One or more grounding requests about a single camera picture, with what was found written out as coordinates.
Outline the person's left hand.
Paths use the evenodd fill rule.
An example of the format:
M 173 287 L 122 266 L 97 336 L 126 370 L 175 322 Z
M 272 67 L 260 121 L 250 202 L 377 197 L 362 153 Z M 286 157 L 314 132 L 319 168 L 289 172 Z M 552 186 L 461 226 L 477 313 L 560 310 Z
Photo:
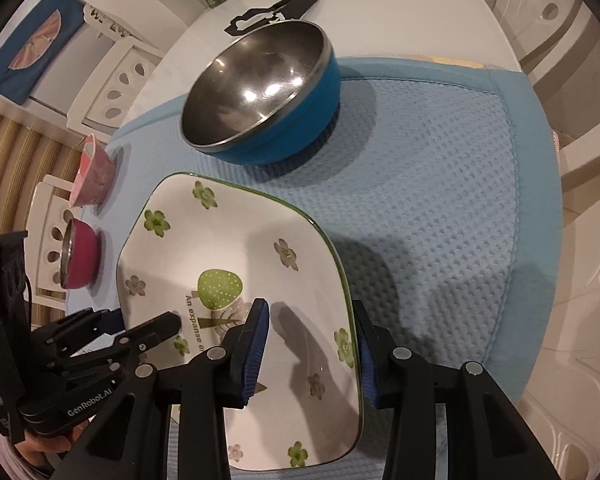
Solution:
M 86 420 L 75 426 L 68 434 L 46 438 L 26 432 L 24 440 L 15 445 L 19 455 L 31 466 L 43 468 L 47 464 L 47 454 L 69 452 L 90 422 Z

